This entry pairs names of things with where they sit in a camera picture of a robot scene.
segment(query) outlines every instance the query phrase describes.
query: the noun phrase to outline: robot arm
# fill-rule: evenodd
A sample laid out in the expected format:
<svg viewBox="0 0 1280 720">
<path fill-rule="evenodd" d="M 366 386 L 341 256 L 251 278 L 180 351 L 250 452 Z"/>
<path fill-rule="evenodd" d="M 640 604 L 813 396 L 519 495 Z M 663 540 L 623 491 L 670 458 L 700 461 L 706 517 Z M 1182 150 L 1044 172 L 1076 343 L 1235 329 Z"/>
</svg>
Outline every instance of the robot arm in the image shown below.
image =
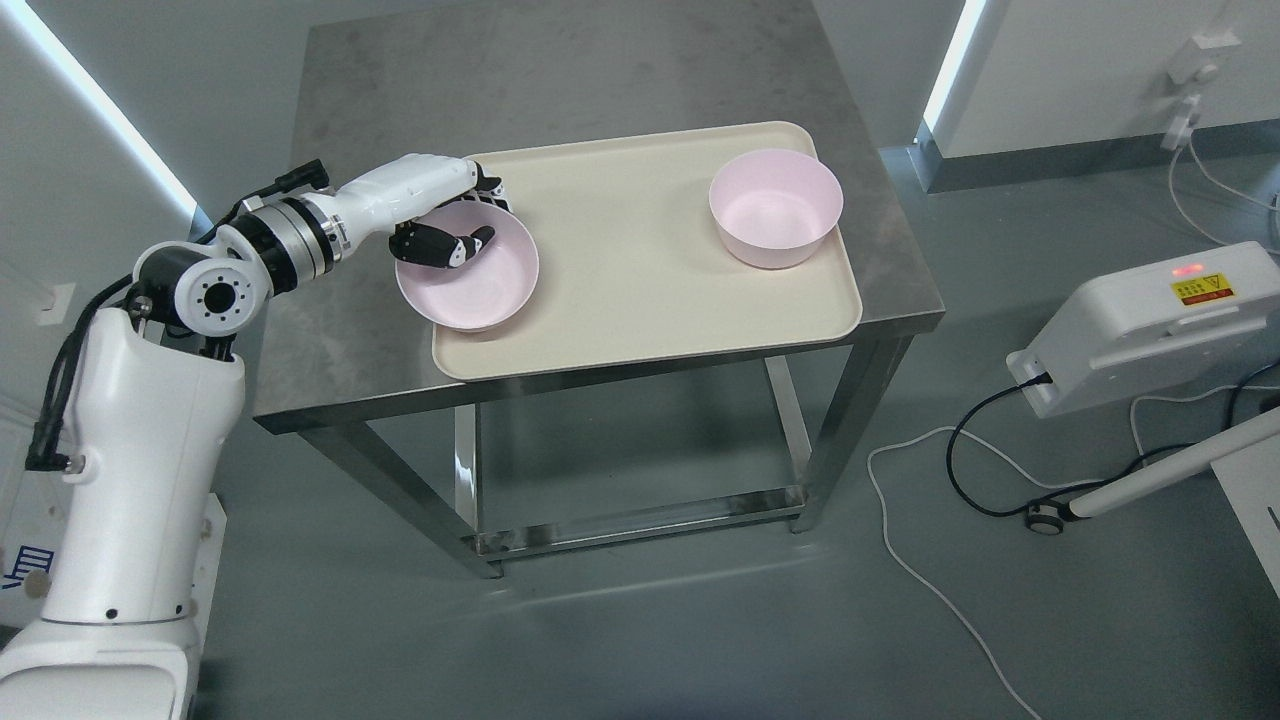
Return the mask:
<svg viewBox="0 0 1280 720">
<path fill-rule="evenodd" d="M 76 489 L 41 618 L 0 652 L 4 714 L 186 716 L 202 646 L 191 601 L 201 515 L 244 401 L 234 334 L 271 296 L 378 233 L 403 260 L 470 260 L 493 228 L 453 237 L 415 219 L 460 196 L 507 208 L 498 178 L 435 155 L 406 155 L 334 193 L 288 195 L 305 183 L 328 183 L 319 163 L 247 196 L 206 242 L 147 249 L 131 277 L 90 301 L 59 352 L 27 468 L 63 470 Z M 124 287 L 125 310 L 99 309 Z M 148 342 L 147 322 L 188 328 L 205 347 Z M 56 454 L 64 410 L 73 457 Z"/>
<path fill-rule="evenodd" d="M 269 297 L 333 270 L 375 234 L 389 234 L 401 260 L 458 266 L 485 246 L 493 228 L 454 237 L 415 222 L 454 199 L 508 208 L 502 181 L 485 177 L 475 161 L 416 154 L 334 193 L 252 196 L 242 202 L 247 211 L 219 225 L 210 243 L 161 242 L 143 252 L 129 305 L 143 297 L 136 315 L 220 338 L 248 325 Z"/>
</svg>

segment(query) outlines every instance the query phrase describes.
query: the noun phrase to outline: floor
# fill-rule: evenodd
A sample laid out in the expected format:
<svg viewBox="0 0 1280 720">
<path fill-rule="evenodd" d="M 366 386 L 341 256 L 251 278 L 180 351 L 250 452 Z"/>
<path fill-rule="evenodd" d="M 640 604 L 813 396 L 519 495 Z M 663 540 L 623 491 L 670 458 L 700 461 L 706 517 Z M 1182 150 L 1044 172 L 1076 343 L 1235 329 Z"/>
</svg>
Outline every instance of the floor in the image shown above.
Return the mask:
<svg viewBox="0 0 1280 720">
<path fill-rule="evenodd" d="M 195 716 L 1025 716 L 884 551 L 865 455 L 1006 387 L 1004 356 L 1080 282 L 1207 246 L 1175 214 L 1164 169 L 925 196 L 904 149 L 882 156 L 948 313 L 913 345 L 815 530 L 691 534 L 479 580 L 301 439 L 244 421 L 215 484 L 229 525 Z M 1258 193 L 1280 184 L 1280 156 L 1212 169 Z M 1266 237 L 1261 213 L 1222 202 L 1189 165 L 1179 182 L 1221 234 Z M 1187 395 L 1276 347 L 1271 331 Z M 840 350 L 792 359 L 810 430 L 841 363 Z M 1144 441 L 1208 434 L 1219 407 L 1146 407 Z M 1123 405 L 1033 418 L 1011 398 L 973 429 L 1046 482 L 1112 473 L 1134 452 Z M 449 423 L 378 428 L 447 482 Z M 484 423 L 492 527 L 772 487 L 788 468 L 759 364 L 497 402 Z M 1041 715 L 1280 715 L 1280 602 L 1211 478 L 1048 538 L 968 509 L 943 445 L 877 459 L 893 543 Z M 992 505 L 1033 497 L 991 456 L 963 448 L 957 462 Z"/>
</svg>

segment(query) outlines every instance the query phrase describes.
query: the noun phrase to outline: beige tray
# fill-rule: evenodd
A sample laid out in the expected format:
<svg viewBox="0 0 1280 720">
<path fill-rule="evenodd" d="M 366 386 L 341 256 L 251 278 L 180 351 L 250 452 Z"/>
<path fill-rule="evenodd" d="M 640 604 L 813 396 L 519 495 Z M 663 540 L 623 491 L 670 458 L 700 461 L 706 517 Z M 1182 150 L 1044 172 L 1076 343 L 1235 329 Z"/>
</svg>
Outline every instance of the beige tray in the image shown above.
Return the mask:
<svg viewBox="0 0 1280 720">
<path fill-rule="evenodd" d="M 742 264 L 717 236 L 712 178 L 762 147 L 817 155 L 804 128 L 772 122 L 474 156 L 502 177 L 541 272 L 497 328 L 436 327 L 436 365 L 479 380 L 849 334 L 863 302 L 838 228 L 783 270 Z"/>
</svg>

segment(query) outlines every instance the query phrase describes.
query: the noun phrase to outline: yellow label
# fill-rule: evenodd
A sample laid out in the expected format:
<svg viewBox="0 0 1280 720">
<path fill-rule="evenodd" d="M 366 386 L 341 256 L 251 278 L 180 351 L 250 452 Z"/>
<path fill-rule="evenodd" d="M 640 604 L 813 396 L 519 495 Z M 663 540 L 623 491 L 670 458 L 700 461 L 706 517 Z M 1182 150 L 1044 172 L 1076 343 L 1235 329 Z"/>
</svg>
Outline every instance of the yellow label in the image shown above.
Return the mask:
<svg viewBox="0 0 1280 720">
<path fill-rule="evenodd" d="M 1175 282 L 1169 287 L 1174 288 L 1174 295 L 1183 301 L 1183 305 L 1196 305 L 1235 295 L 1231 283 L 1226 282 L 1226 275 L 1222 273 Z"/>
</svg>

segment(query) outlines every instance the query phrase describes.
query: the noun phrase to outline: wall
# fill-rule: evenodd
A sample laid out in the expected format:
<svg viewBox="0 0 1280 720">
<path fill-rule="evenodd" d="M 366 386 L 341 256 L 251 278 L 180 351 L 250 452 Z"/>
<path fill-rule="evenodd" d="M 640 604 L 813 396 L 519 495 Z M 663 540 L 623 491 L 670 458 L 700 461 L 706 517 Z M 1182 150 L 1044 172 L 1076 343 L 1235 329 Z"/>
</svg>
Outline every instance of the wall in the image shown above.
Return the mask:
<svg viewBox="0 0 1280 720">
<path fill-rule="evenodd" d="M 31 5 L 212 215 L 244 188 L 287 169 L 312 24 L 444 1 L 32 0 Z M 905 145 L 914 137 L 963 4 L 815 1 L 878 146 Z M 878 31 L 867 33 L 867 27 Z"/>
<path fill-rule="evenodd" d="M 187 240 L 195 210 L 155 158 L 140 155 L 127 128 L 73 82 L 73 69 L 33 38 L 29 19 L 20 3 L 0 1 L 0 260 L 31 281 L 24 284 L 77 287 L 67 320 L 38 327 L 23 291 L 3 281 L 0 393 L 28 416 L 78 309 L 147 246 Z"/>
<path fill-rule="evenodd" d="M 1280 117 L 1280 3 L 989 0 L 931 124 L 938 149 L 956 158 L 1164 132 L 1183 92 L 1169 60 L 1219 20 L 1243 45 L 1204 86 L 1201 124 Z"/>
<path fill-rule="evenodd" d="M 872 142 L 910 145 L 964 0 L 814 0 L 814 6 Z"/>
</svg>

